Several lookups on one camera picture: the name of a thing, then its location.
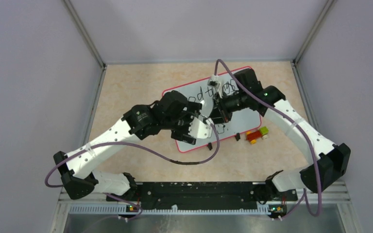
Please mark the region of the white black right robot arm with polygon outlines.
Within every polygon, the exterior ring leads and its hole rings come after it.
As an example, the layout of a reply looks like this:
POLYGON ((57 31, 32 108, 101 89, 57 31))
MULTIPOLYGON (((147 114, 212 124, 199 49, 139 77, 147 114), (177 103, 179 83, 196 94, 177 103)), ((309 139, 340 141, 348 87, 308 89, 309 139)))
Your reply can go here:
POLYGON ((335 144, 325 138, 291 106, 285 95, 275 86, 263 88, 252 68, 234 74, 236 87, 231 94, 214 76, 209 85, 220 87, 213 95, 210 118, 215 124, 228 123, 233 113, 250 109, 274 123, 301 151, 308 166, 278 171, 266 179, 265 193, 278 200, 285 191, 304 188, 314 193, 324 191, 342 177, 347 169, 351 150, 342 143, 335 144))

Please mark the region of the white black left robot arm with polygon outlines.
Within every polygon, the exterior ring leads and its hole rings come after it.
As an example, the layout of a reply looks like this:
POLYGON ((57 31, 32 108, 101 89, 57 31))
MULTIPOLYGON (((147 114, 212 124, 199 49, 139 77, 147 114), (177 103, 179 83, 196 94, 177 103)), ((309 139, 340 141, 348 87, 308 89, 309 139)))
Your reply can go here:
POLYGON ((201 103, 190 102, 180 92, 170 91, 153 104, 135 105, 83 147, 56 153, 54 160, 69 198, 77 200, 96 192, 132 200, 136 196, 136 183, 129 173, 105 173, 96 167, 125 145, 136 145, 161 130, 170 130, 173 139, 192 145, 197 139, 210 137, 211 127, 198 118, 201 108, 201 103))

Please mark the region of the pink framed whiteboard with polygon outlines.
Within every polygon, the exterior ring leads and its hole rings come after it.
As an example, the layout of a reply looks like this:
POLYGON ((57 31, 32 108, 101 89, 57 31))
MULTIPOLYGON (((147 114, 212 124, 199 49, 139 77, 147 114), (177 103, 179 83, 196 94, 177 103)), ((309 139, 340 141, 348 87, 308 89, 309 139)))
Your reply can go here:
MULTIPOLYGON (((223 84, 222 90, 227 95, 231 95, 233 92, 238 90, 238 86, 236 85, 235 81, 227 72, 220 73, 218 74, 218 76, 221 80, 221 83, 223 84)), ((212 110, 212 97, 213 94, 215 94, 215 89, 210 88, 207 85, 208 80, 209 78, 204 78, 175 86, 164 90, 162 92, 162 95, 167 92, 176 90, 187 97, 188 101, 202 103, 203 107, 201 110, 201 114, 207 117, 212 110)), ((224 140, 230 137, 234 137, 237 133, 245 133, 247 131, 255 130, 259 128, 261 124, 262 119, 258 112, 252 111, 250 109, 243 109, 234 112, 230 122, 217 124, 216 129, 219 134, 220 140, 224 140)), ((198 148, 206 147, 208 143, 215 142, 216 138, 214 135, 206 139, 197 139, 194 145, 181 141, 175 141, 176 146, 181 153, 186 153, 198 148)))

